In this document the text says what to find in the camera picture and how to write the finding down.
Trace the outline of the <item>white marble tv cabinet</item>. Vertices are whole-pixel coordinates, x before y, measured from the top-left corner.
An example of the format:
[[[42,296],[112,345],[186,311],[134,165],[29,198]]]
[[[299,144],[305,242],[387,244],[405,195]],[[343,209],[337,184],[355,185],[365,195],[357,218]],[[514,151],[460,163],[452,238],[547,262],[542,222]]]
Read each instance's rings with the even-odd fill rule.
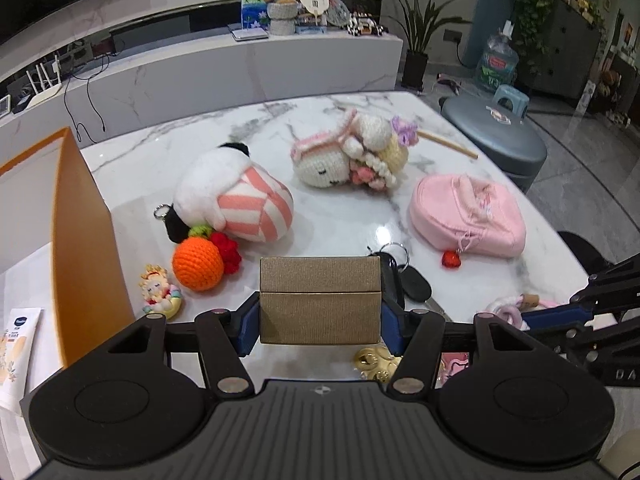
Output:
[[[51,99],[2,118],[1,159],[78,122],[89,145],[229,107],[392,90],[401,51],[393,35],[327,32],[247,42],[211,36],[120,56],[67,81]]]

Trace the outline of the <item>pink mini backpack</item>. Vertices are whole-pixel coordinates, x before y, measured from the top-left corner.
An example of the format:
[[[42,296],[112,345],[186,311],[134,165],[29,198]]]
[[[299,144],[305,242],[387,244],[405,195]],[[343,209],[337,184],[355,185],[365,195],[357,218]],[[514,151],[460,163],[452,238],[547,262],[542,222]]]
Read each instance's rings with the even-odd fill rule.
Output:
[[[442,252],[512,259],[526,244],[525,222],[511,192],[467,174],[421,179],[412,192],[409,219]]]

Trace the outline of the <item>panda plush pink striped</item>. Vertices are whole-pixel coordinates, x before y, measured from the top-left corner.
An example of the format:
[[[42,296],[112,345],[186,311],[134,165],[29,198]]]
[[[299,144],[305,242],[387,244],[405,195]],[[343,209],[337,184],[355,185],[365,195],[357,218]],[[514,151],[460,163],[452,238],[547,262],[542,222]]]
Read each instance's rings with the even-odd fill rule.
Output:
[[[180,177],[164,225],[180,244],[201,226],[272,243],[291,229],[294,200],[288,188],[250,159],[244,143],[225,143],[198,156]]]

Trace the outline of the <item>gold metal keychain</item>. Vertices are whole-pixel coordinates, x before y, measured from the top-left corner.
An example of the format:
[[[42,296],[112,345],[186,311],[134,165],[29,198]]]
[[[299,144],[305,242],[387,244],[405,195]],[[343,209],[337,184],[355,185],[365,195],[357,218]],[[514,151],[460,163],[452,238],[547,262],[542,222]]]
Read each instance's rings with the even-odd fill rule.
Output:
[[[362,379],[386,385],[400,364],[401,357],[393,356],[385,346],[360,349],[354,356],[356,370]]]

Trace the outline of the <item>water jug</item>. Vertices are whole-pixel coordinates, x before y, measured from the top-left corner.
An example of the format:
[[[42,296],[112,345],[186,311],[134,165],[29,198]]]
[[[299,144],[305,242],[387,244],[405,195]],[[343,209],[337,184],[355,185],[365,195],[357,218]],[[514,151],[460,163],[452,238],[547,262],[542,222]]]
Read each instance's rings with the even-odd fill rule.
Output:
[[[506,20],[502,29],[487,40],[475,70],[476,82],[488,91],[496,91],[502,84],[512,84],[520,58],[511,47],[514,26]]]

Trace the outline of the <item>small blue plastic stool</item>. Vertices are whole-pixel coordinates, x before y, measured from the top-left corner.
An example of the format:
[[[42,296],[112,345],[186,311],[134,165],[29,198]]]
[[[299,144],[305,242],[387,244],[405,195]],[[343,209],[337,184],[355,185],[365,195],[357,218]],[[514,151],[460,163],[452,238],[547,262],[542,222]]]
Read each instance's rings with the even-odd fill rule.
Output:
[[[492,102],[510,110],[514,115],[524,118],[529,107],[529,96],[510,84],[500,84],[492,97]]]

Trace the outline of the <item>teddy bear in pot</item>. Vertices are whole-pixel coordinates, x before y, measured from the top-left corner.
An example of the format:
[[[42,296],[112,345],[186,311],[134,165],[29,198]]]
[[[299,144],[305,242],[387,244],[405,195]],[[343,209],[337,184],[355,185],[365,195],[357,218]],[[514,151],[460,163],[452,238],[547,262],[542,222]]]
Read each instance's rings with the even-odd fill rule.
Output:
[[[298,13],[297,0],[264,0],[269,18],[271,36],[291,36],[295,34],[295,20]]]

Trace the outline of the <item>crochet bunny doll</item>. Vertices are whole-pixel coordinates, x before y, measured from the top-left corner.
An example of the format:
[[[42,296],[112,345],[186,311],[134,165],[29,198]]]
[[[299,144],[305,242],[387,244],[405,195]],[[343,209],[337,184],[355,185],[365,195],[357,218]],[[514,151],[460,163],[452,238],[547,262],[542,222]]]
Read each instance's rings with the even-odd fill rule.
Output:
[[[296,176],[313,188],[351,183],[385,192],[398,185],[418,142],[413,122],[348,110],[336,129],[297,141],[290,156]]]

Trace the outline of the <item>round paper fan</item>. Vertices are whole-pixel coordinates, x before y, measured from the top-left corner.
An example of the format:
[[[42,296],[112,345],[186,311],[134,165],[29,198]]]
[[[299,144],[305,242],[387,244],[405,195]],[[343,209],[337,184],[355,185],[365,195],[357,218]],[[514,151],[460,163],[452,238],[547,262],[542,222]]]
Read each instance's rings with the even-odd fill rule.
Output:
[[[329,0],[299,0],[300,13],[297,17],[299,26],[324,26]]]

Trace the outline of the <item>black car key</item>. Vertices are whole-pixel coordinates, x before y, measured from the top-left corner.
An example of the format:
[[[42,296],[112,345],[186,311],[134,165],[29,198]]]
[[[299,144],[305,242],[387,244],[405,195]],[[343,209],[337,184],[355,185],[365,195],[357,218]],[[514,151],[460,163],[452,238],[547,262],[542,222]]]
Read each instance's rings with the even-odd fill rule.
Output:
[[[433,289],[426,278],[411,264],[410,254],[403,244],[389,242],[377,250],[370,249],[372,257],[381,261],[383,296],[402,310],[406,300],[410,304],[429,306]]]

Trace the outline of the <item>climbing ivy plant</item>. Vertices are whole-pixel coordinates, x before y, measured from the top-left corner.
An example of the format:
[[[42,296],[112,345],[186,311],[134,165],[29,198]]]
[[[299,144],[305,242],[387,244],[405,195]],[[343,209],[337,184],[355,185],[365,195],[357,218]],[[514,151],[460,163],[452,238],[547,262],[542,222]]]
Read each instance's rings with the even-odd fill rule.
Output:
[[[597,33],[596,50],[591,62],[599,61],[603,49],[604,19],[594,0],[514,0],[513,45],[520,57],[518,76],[521,79],[542,73],[542,65],[549,57],[550,47],[546,38],[551,32],[552,14],[557,3],[564,3],[568,10],[577,12],[587,25],[587,30]]]

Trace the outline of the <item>cartoon figurine charm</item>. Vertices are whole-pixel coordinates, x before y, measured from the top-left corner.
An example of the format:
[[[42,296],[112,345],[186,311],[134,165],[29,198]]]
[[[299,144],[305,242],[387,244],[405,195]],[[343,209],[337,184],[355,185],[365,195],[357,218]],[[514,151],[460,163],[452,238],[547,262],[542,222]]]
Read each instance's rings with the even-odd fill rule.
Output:
[[[162,266],[147,264],[140,276],[139,288],[144,301],[144,314],[161,314],[170,320],[179,313],[182,307],[181,290],[169,281],[168,271]]]

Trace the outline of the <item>orange crochet fruit charm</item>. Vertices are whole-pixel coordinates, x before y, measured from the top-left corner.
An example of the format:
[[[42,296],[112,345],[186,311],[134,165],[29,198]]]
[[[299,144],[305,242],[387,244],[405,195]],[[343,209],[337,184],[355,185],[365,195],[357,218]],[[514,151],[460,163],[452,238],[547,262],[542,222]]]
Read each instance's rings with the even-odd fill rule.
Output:
[[[210,226],[194,226],[172,256],[175,278],[194,292],[217,287],[225,276],[238,273],[242,263],[239,244]]]

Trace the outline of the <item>pink bunny keychain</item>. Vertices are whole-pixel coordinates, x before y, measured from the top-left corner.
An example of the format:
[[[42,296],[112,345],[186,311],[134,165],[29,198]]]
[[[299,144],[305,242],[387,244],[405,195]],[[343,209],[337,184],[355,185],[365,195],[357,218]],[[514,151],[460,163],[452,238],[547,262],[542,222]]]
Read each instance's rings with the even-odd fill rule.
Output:
[[[491,313],[518,330],[529,330],[529,325],[523,314],[530,311],[540,311],[559,307],[555,301],[541,299],[534,294],[521,294],[498,298],[486,307],[485,312]]]

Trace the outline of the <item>white wifi router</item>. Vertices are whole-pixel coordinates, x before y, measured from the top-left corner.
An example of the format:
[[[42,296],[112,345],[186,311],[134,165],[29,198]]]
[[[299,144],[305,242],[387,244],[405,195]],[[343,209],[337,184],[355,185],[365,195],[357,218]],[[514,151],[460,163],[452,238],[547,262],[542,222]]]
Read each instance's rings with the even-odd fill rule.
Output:
[[[32,96],[26,106],[28,110],[53,98],[62,89],[62,72],[57,56],[49,65],[43,62],[37,63],[35,75],[28,72],[27,77],[32,87]]]

